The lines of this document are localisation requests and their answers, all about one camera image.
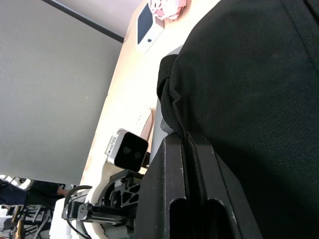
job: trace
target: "black trim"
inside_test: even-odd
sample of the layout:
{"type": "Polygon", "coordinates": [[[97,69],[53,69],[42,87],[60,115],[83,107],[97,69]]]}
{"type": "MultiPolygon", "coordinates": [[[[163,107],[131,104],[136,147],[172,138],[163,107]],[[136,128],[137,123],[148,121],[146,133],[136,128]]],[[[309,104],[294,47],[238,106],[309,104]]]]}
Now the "black trim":
{"type": "Polygon", "coordinates": [[[46,2],[47,4],[50,4],[51,6],[55,7],[56,9],[61,10],[62,12],[70,15],[71,17],[74,17],[75,19],[83,22],[84,24],[87,24],[88,26],[94,28],[95,30],[109,36],[110,38],[113,38],[114,40],[119,41],[120,43],[124,42],[124,38],[119,36],[118,34],[102,27],[101,25],[93,22],[90,19],[85,18],[84,16],[78,14],[77,12],[67,8],[66,6],[54,1],[54,0],[42,0],[43,2],[46,2]]]}

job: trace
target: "ceiling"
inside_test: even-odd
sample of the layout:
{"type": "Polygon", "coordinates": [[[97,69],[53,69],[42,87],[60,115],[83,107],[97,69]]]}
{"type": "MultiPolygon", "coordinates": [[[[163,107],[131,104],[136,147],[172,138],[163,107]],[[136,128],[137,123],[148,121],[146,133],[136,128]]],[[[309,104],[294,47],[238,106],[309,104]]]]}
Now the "ceiling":
{"type": "Polygon", "coordinates": [[[106,29],[125,37],[132,13],[143,0],[56,0],[106,29]]]}

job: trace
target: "black shirt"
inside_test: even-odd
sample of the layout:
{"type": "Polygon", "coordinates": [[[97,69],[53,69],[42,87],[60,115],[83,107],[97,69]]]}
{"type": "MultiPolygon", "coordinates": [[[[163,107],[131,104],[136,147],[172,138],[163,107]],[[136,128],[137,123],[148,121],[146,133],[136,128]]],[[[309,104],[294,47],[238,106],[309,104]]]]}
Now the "black shirt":
{"type": "Polygon", "coordinates": [[[10,184],[0,186],[1,205],[24,205],[28,192],[10,184]]]}

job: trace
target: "desk surface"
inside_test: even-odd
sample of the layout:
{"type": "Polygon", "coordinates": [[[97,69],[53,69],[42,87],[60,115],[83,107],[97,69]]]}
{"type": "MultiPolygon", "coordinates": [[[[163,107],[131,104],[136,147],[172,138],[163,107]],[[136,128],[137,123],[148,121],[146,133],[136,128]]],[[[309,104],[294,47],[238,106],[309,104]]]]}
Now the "desk surface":
{"type": "MultiPolygon", "coordinates": [[[[147,108],[152,109],[155,116],[161,59],[184,44],[194,26],[218,2],[219,0],[187,0],[187,7],[177,20],[164,22],[164,31],[146,54],[136,49],[136,23],[137,16],[147,1],[144,0],[133,13],[83,172],[82,185],[95,185],[99,182],[96,172],[101,171],[101,162],[105,162],[104,152],[115,127],[129,129],[132,118],[147,108]]],[[[104,175],[105,177],[119,171],[111,165],[106,167],[109,175],[104,175]]]]}

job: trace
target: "cable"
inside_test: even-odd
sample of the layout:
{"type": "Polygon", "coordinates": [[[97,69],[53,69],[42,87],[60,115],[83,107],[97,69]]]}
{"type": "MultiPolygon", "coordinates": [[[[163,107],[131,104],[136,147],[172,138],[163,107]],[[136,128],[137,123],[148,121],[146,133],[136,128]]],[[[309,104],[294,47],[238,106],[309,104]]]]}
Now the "cable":
{"type": "MultiPolygon", "coordinates": [[[[70,206],[70,203],[73,202],[74,200],[80,198],[80,197],[84,197],[85,195],[82,195],[82,196],[79,196],[75,199],[73,199],[71,202],[70,202],[70,198],[72,196],[73,193],[75,193],[76,191],[79,191],[79,190],[82,190],[82,189],[91,189],[92,187],[91,186],[78,186],[78,187],[75,187],[73,189],[70,190],[70,192],[68,193],[68,195],[65,197],[65,201],[64,201],[64,207],[69,207],[70,206]]],[[[84,235],[83,233],[79,232],[70,222],[69,220],[69,216],[68,214],[66,214],[66,222],[68,223],[69,227],[73,229],[73,231],[75,231],[78,235],[80,235],[81,237],[85,238],[85,239],[91,239],[91,237],[89,235],[84,235]]]]}
{"type": "Polygon", "coordinates": [[[65,197],[64,207],[66,207],[66,205],[69,203],[70,198],[71,198],[73,193],[75,193],[76,191],[82,190],[82,189],[91,189],[91,188],[92,188],[92,186],[82,185],[82,186],[77,186],[77,187],[71,189],[70,192],[65,197]]]}
{"type": "Polygon", "coordinates": [[[72,203],[73,201],[75,201],[75,200],[77,200],[77,199],[79,199],[79,198],[83,198],[83,197],[85,197],[85,196],[87,196],[87,194],[84,194],[84,195],[81,195],[81,196],[79,196],[79,197],[76,197],[75,199],[71,200],[71,201],[69,202],[69,204],[72,203]]]}

